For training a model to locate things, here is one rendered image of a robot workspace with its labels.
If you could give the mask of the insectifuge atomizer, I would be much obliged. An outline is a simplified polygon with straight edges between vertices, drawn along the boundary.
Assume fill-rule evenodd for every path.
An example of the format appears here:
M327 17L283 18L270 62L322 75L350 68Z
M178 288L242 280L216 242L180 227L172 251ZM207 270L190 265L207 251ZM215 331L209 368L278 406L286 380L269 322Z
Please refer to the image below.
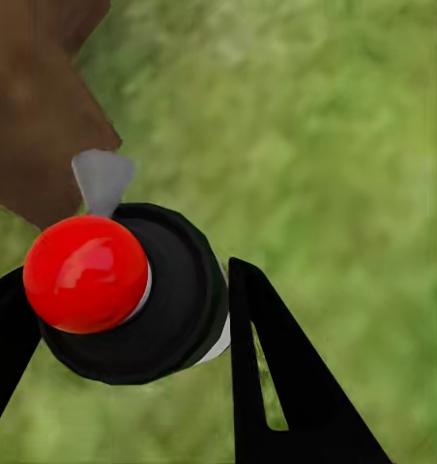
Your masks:
M136 166L117 152L71 161L88 216L42 231L23 285L56 360L107 385L146 385L231 345L217 254L181 213L119 204Z

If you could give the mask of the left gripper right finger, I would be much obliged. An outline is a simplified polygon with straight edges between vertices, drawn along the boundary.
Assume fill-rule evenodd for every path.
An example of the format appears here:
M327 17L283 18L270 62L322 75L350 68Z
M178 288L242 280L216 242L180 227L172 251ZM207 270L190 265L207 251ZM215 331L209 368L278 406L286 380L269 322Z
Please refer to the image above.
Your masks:
M236 464L393 464L265 273L230 257L226 279ZM267 425L251 323L288 431Z

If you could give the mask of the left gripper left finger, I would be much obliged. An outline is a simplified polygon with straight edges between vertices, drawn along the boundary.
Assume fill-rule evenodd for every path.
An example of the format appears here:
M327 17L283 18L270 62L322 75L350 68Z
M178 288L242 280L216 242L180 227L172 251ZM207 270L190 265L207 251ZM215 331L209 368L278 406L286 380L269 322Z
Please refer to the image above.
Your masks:
M41 341L38 314L23 285L23 266L0 278L0 419Z

